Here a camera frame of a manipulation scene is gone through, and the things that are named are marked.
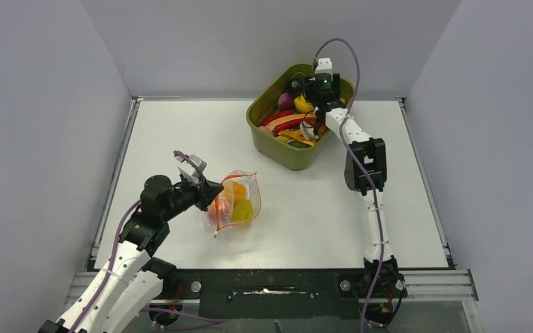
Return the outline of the pink peach toy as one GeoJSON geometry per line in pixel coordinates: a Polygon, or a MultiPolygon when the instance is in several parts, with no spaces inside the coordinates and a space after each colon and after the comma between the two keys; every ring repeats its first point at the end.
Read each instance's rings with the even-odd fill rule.
{"type": "Polygon", "coordinates": [[[216,224],[217,220],[219,218],[219,205],[216,201],[213,201],[208,205],[208,209],[205,212],[205,217],[208,223],[210,224],[216,224]]]}

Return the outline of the yellow bell pepper toy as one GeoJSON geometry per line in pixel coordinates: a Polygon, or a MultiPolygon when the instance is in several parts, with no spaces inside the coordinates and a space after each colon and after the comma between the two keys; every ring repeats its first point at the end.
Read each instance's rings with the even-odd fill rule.
{"type": "Polygon", "coordinates": [[[234,204],[237,205],[246,199],[246,188],[239,182],[232,182],[232,192],[234,198],[234,204]]]}

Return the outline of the clear zip top bag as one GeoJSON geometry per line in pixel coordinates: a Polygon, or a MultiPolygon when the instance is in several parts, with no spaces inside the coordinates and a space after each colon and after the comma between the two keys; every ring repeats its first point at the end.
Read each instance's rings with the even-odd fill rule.
{"type": "Polygon", "coordinates": [[[214,238],[226,229],[248,225],[262,209],[257,172],[235,170],[221,181],[221,185],[223,190],[205,213],[206,229],[212,230],[214,238]]]}

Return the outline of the yellow lemon slice toy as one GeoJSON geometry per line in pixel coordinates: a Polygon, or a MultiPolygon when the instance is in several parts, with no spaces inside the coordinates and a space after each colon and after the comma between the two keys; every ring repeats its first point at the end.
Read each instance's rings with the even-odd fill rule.
{"type": "Polygon", "coordinates": [[[253,218],[253,204],[250,200],[245,199],[237,205],[234,205],[232,210],[231,221],[234,223],[245,223],[251,221],[253,218]]]}

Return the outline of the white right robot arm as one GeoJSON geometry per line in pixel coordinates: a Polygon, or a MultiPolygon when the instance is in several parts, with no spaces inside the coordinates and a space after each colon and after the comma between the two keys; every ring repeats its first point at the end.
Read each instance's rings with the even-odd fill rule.
{"type": "Polygon", "coordinates": [[[344,179],[361,203],[364,229],[364,268],[362,286],[367,298],[403,298],[407,294],[400,274],[382,210],[382,195],[387,181],[385,142],[366,133],[340,99],[339,74],[318,73],[304,80],[307,102],[316,117],[333,132],[346,148],[344,179]]]}

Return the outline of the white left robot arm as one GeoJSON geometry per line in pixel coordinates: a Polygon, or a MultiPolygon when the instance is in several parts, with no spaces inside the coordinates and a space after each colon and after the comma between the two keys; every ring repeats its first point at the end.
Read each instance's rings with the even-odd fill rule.
{"type": "Polygon", "coordinates": [[[195,206],[206,211],[223,191],[218,182],[186,179],[172,184],[150,177],[137,201],[120,221],[109,261],[78,300],[40,332],[121,332],[150,301],[160,295],[176,267],[154,256],[169,234],[168,222],[195,206]]]}

